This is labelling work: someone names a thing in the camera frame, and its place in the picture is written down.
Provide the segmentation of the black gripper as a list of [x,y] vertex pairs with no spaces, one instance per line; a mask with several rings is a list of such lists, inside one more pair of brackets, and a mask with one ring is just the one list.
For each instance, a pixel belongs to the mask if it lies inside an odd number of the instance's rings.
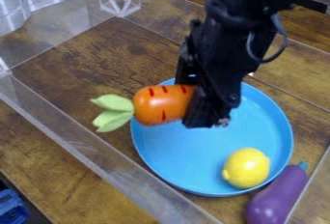
[[255,23],[226,24],[211,15],[191,20],[180,46],[175,83],[198,85],[181,124],[187,128],[227,126],[240,103],[242,79],[264,62],[275,38],[267,17]]

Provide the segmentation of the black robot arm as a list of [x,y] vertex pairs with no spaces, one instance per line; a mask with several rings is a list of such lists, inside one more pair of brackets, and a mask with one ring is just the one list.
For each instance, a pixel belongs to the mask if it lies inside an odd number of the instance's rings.
[[187,128],[228,124],[243,78],[282,54],[267,51],[275,36],[287,35],[278,12],[295,1],[206,0],[206,17],[190,23],[175,74],[177,84],[196,87],[183,116]]

